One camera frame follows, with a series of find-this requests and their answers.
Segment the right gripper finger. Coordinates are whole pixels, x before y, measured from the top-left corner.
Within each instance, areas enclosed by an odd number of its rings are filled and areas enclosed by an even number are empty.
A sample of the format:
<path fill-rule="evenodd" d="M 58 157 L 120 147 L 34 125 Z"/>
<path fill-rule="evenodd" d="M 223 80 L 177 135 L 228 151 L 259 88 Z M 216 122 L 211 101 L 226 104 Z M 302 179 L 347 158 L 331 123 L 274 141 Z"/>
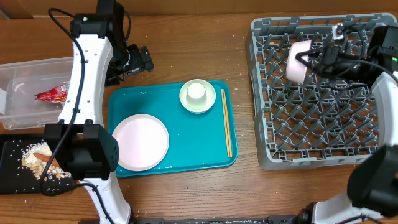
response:
<path fill-rule="evenodd" d="M 308 60 L 304 58 L 298 59 L 298 72 L 307 73 L 308 71 L 315 73 L 317 71 L 317 62 L 310 58 Z"/>
<path fill-rule="evenodd" d="M 309 62 L 312 58 L 317 58 L 323 53 L 322 49 L 313 49 L 296 54 L 295 59 L 299 62 Z"/>

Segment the white upturned cup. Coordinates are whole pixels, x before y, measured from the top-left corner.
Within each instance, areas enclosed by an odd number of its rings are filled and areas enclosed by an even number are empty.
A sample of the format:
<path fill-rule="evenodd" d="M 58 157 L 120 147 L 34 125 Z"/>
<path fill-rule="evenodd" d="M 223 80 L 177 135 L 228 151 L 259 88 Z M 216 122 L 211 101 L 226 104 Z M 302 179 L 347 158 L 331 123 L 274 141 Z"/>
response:
<path fill-rule="evenodd" d="M 203 101 L 206 96 L 205 87 L 201 83 L 191 83 L 187 88 L 187 99 L 189 101 Z"/>

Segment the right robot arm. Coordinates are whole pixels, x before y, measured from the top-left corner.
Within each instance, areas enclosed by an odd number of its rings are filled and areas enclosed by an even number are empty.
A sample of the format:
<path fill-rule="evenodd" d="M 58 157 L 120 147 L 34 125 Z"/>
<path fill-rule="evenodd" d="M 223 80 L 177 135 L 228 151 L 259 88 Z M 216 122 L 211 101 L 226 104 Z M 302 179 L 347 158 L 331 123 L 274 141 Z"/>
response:
<path fill-rule="evenodd" d="M 380 223 L 397 216 L 397 27 L 376 27 L 369 48 L 358 57 L 345 52 L 352 32 L 359 29 L 336 24 L 333 46 L 312 49 L 311 41 L 292 44 L 286 75 L 303 84 L 311 70 L 322 78 L 370 87 L 378 112 L 378 149 L 351 173 L 346 191 L 308 205 L 289 223 Z"/>

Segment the rice and peanut scraps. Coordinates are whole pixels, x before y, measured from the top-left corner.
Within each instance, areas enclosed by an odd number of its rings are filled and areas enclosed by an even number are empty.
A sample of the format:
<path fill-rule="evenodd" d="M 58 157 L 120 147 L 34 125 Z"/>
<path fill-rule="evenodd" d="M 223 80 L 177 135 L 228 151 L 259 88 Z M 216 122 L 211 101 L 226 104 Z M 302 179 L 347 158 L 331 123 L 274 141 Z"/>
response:
<path fill-rule="evenodd" d="M 35 144 L 28 144 L 28 146 L 22 150 L 21 167 L 29 169 L 34 177 L 39 180 L 47 162 L 37 162 L 37 159 L 33 155 L 34 152 L 39 152 L 50 157 L 52 152 L 48 145 L 43 141 Z M 69 172 L 65 172 L 58 167 L 49 166 L 46 176 L 44 177 L 44 181 L 69 177 L 71 177 Z"/>

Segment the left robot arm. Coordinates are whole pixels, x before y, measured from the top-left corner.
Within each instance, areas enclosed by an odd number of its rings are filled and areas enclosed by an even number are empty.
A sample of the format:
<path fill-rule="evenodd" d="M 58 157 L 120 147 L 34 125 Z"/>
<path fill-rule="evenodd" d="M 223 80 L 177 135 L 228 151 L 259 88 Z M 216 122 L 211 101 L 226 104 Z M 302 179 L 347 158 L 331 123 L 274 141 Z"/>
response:
<path fill-rule="evenodd" d="M 65 33 L 73 42 L 73 66 L 66 102 L 44 139 L 57 162 L 89 193 L 100 223 L 133 223 L 116 168 L 117 141 L 104 128 L 104 89 L 127 75 L 154 69 L 147 47 L 128 44 L 129 14 L 115 0 L 98 1 L 93 13 L 72 16 Z"/>

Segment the wooden chopstick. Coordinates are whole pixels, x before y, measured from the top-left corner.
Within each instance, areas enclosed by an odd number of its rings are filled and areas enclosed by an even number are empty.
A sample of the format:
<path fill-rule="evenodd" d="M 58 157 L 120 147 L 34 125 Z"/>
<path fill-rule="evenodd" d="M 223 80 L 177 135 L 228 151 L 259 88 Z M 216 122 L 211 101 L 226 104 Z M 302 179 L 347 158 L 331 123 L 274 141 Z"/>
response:
<path fill-rule="evenodd" d="M 223 109 L 224 109 L 224 121 L 225 121 L 225 131 L 226 131 L 226 142 L 227 142 L 227 150 L 228 150 L 228 157 L 232 158 L 232 145 L 231 145 L 231 133 L 229 127 L 229 116 L 228 116 L 228 105 L 226 101 L 226 92 L 225 89 L 222 89 L 222 100 L 223 100 Z"/>
<path fill-rule="evenodd" d="M 226 104 L 226 97 L 224 89 L 221 89 L 221 100 L 223 105 L 223 119 L 224 119 L 224 129 L 225 129 L 225 136 L 226 136 L 226 150 L 227 150 L 227 157 L 231 158 L 231 144 L 230 144 L 230 135 L 229 135 L 229 123 L 228 123 L 228 109 Z"/>

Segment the small white plate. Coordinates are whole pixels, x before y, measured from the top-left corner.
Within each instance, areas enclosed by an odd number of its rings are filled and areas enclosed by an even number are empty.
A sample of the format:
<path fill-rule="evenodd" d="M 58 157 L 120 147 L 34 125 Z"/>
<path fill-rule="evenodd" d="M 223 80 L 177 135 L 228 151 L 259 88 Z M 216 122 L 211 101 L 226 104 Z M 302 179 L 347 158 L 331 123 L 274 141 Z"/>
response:
<path fill-rule="evenodd" d="M 304 83 L 307 67 L 302 62 L 299 62 L 295 57 L 298 53 L 309 51 L 311 49 L 311 44 L 312 41 L 307 40 L 295 42 L 291 45 L 285 71 L 287 79 L 301 85 Z"/>

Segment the large white plate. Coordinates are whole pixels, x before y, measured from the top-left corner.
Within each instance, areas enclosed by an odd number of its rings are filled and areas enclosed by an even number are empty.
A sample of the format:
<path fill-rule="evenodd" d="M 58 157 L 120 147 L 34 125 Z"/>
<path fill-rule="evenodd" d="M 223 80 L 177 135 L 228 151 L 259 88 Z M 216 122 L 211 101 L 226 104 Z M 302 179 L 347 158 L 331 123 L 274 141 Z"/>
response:
<path fill-rule="evenodd" d="M 169 149 L 169 133 L 158 118 L 135 114 L 121 121 L 113 131 L 119 147 L 119 165 L 141 172 L 160 163 Z"/>

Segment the orange carrot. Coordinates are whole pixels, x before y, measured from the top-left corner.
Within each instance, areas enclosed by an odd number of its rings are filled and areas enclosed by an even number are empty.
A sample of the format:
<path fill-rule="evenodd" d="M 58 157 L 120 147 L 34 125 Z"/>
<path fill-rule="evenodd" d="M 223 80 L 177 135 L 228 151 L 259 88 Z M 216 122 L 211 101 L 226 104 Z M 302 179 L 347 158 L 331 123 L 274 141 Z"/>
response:
<path fill-rule="evenodd" d="M 41 153 L 39 153 L 39 152 L 34 152 L 33 155 L 34 155 L 34 157 L 37 159 L 37 162 L 48 162 L 48 161 L 50 160 L 50 156 L 47 156 L 47 155 L 45 155 L 45 154 L 41 154 Z M 50 166 L 51 166 L 51 167 L 58 167 L 58 168 L 60 168 L 60 165 L 58 164 L 58 162 L 57 162 L 56 159 L 54 159 L 54 160 L 51 162 L 51 165 L 50 165 Z"/>

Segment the red snack wrapper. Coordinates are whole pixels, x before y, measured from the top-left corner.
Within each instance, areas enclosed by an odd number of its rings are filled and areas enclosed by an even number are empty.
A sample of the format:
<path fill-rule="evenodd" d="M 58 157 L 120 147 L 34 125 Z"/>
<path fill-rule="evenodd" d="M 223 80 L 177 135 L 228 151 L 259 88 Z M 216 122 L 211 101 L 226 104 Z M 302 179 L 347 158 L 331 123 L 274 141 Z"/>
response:
<path fill-rule="evenodd" d="M 68 95 L 70 82 L 63 82 L 56 87 L 35 95 L 35 100 L 44 101 L 47 103 L 62 103 L 65 102 Z"/>

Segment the pale green bowl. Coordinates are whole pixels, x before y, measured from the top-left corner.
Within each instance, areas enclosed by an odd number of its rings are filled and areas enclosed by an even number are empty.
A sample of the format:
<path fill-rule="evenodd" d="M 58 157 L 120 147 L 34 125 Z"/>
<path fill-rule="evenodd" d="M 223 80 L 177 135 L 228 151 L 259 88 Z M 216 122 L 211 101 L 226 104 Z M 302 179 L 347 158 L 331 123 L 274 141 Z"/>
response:
<path fill-rule="evenodd" d="M 203 101 L 189 101 L 187 99 L 187 88 L 191 83 L 201 83 L 206 90 L 206 96 Z M 183 84 L 179 93 L 181 105 L 191 113 L 201 114 L 208 111 L 215 103 L 216 91 L 213 85 L 202 79 L 193 79 Z"/>

